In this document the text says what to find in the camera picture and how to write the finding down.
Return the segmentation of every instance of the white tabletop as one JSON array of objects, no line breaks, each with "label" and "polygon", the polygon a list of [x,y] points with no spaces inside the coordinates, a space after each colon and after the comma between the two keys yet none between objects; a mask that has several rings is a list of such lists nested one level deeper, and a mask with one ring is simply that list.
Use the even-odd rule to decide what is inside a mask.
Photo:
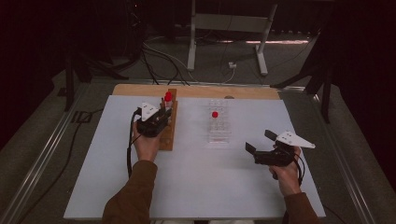
[{"label": "white tabletop", "polygon": [[[173,151],[160,151],[150,216],[153,219],[230,219],[283,217],[285,205],[268,167],[245,151],[249,142],[272,150],[263,134],[292,131],[281,100],[229,100],[229,144],[207,143],[207,98],[178,97]],[[130,120],[142,102],[158,97],[109,96],[64,218],[101,218],[106,202],[126,183]],[[305,164],[302,190],[317,215],[325,213]]]}]

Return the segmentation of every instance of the brown sleeve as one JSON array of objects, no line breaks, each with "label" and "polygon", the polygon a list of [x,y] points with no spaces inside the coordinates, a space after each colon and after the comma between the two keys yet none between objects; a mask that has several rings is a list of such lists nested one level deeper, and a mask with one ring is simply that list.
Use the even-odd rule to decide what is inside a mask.
[{"label": "brown sleeve", "polygon": [[298,193],[287,196],[285,197],[285,203],[286,209],[289,213],[290,224],[321,223],[305,193]]},{"label": "brown sleeve", "polygon": [[149,207],[157,166],[151,161],[134,164],[131,178],[106,204],[102,223],[149,223]]}]

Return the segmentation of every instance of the person's right hand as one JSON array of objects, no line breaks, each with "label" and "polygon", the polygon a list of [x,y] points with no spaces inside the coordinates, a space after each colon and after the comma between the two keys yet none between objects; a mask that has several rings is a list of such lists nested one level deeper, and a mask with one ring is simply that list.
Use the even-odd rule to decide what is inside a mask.
[{"label": "person's right hand", "polygon": [[156,137],[145,137],[140,135],[136,128],[136,122],[133,126],[134,136],[134,148],[136,149],[137,158],[140,161],[154,161],[157,156],[157,152],[160,149],[160,140],[163,131],[160,132]]},{"label": "person's right hand", "polygon": [[[294,153],[300,156],[301,149],[294,147]],[[285,167],[270,166],[270,172],[277,175],[280,192],[284,197],[301,193],[297,165],[294,162]]]}]

